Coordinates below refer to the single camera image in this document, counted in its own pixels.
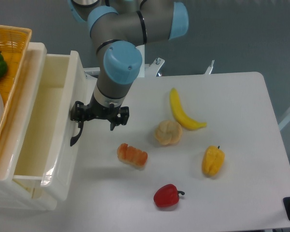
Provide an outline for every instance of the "gray floor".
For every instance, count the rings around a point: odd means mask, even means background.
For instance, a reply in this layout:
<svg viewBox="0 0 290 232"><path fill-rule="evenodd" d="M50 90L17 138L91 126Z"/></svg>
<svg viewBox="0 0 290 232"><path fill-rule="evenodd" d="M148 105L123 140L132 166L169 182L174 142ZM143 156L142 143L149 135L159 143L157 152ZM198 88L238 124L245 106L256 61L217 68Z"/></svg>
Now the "gray floor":
<svg viewBox="0 0 290 232"><path fill-rule="evenodd" d="M187 35L148 44L145 62L165 59L163 75L202 74L213 59L213 73L260 72L279 121L290 106L290 0L181 1ZM66 0L0 1L0 24L30 28L48 53L76 50L84 67L98 66L87 26L74 21ZM290 124L281 134L290 160Z"/></svg>

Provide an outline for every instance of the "pepper stem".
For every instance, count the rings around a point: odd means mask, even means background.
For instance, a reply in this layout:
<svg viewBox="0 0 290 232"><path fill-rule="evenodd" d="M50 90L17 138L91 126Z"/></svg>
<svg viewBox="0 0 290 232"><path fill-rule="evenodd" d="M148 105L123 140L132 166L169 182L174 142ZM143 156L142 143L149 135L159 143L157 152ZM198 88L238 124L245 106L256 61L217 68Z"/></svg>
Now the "pepper stem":
<svg viewBox="0 0 290 232"><path fill-rule="evenodd" d="M185 195L183 191L177 191L177 194L182 194L183 196Z"/></svg>

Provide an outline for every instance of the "yellow bell pepper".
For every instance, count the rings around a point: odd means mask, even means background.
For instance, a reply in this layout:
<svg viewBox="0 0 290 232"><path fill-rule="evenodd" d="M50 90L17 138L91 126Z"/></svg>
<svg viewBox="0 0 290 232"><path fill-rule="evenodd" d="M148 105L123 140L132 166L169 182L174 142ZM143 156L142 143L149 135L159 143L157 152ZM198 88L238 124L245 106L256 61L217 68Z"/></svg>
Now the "yellow bell pepper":
<svg viewBox="0 0 290 232"><path fill-rule="evenodd" d="M225 155L219 146L209 146L203 157L202 172L208 176L216 175L224 162L224 157Z"/></svg>

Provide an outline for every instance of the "robotic arm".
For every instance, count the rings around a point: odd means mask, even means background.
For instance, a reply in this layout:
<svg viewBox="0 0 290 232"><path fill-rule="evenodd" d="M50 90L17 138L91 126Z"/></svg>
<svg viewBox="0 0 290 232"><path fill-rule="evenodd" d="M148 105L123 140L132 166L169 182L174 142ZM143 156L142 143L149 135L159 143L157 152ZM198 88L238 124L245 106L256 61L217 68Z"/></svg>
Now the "robotic arm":
<svg viewBox="0 0 290 232"><path fill-rule="evenodd" d="M81 136L84 121L106 119L111 131L126 125L129 108L121 107L142 64L136 46L170 40L186 34L188 13L181 2L170 0L68 0L78 21L87 22L96 49L100 74L90 103L76 101L70 118Z"/></svg>

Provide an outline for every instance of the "white cabinet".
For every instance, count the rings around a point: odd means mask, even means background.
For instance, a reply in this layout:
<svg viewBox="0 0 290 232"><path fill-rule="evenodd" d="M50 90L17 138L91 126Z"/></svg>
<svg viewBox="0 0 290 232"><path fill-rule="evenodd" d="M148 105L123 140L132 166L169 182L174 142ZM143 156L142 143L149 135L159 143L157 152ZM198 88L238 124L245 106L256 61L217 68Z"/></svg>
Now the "white cabinet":
<svg viewBox="0 0 290 232"><path fill-rule="evenodd" d="M67 198L79 144L70 146L70 109L86 89L77 52L29 44L0 138L0 207L52 210Z"/></svg>

